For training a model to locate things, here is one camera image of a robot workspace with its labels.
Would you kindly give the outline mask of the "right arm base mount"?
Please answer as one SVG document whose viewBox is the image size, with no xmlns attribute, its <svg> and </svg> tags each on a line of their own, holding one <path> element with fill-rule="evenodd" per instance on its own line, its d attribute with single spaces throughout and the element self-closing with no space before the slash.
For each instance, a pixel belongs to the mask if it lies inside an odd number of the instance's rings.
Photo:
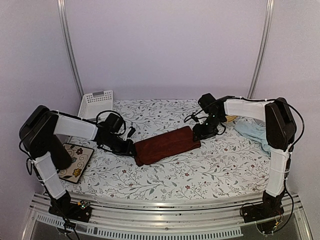
<svg viewBox="0 0 320 240">
<path fill-rule="evenodd" d="M 245 223 L 281 216 L 284 212 L 282 203 L 273 200 L 264 200 L 259 204 L 247 202 L 239 210 L 239 214 Z"/>
</svg>

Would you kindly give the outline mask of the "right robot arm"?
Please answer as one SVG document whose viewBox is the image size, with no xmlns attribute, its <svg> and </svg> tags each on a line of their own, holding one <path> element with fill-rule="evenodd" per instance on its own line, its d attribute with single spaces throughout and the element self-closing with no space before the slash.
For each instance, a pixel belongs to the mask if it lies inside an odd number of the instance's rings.
<svg viewBox="0 0 320 240">
<path fill-rule="evenodd" d="M 192 128 L 193 140 L 205 140 L 219 134 L 218 125 L 227 121 L 227 116 L 240 116 L 260 120 L 265 124 L 266 141 L 270 146 L 269 179 L 263 193 L 267 199 L 259 206 L 262 218 L 269 218 L 278 210 L 276 199 L 285 192 L 285 180 L 290 171 L 291 153 L 298 139 L 295 138 L 297 125 L 292 107 L 285 98 L 248 99 L 237 96 L 214 98 L 206 93 L 198 100 L 201 111 L 207 116 L 200 122 L 197 113 L 192 113 L 185 121 L 196 122 Z"/>
</svg>

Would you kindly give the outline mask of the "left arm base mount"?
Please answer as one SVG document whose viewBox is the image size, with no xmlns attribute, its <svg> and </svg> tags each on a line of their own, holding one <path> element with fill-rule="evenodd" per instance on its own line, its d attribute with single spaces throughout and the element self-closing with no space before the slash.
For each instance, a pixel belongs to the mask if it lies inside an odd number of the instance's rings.
<svg viewBox="0 0 320 240">
<path fill-rule="evenodd" d="M 74 220 L 79 222 L 88 223 L 93 208 L 89 206 L 83 206 L 82 203 L 59 203 L 57 201 L 50 201 L 50 207 L 48 212 L 52 215 L 63 217 L 68 220 Z"/>
</svg>

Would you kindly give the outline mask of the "dark red towel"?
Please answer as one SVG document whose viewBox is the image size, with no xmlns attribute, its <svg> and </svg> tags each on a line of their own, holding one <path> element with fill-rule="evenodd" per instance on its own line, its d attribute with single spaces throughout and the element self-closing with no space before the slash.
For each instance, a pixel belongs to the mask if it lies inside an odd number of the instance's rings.
<svg viewBox="0 0 320 240">
<path fill-rule="evenodd" d="M 185 153 L 201 147 L 199 140 L 193 140 L 189 126 L 153 136 L 134 144 L 137 166 L 151 165 L 162 159 Z"/>
</svg>

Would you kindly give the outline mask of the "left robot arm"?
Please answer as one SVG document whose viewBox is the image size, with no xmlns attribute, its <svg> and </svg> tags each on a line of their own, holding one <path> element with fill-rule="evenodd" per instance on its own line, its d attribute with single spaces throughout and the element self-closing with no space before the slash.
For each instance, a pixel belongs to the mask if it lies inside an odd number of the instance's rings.
<svg viewBox="0 0 320 240">
<path fill-rule="evenodd" d="M 39 105 L 19 130 L 19 148 L 33 163 L 39 182 L 49 196 L 56 200 L 55 209 L 63 216 L 74 213 L 74 205 L 66 200 L 68 192 L 57 174 L 72 164 L 72 158 L 58 136 L 70 136 L 86 139 L 97 144 L 99 149 L 117 156 L 135 157 L 134 142 L 123 139 L 120 131 L 126 129 L 123 117 L 114 110 L 106 110 L 104 121 L 83 119 Z"/>
</svg>

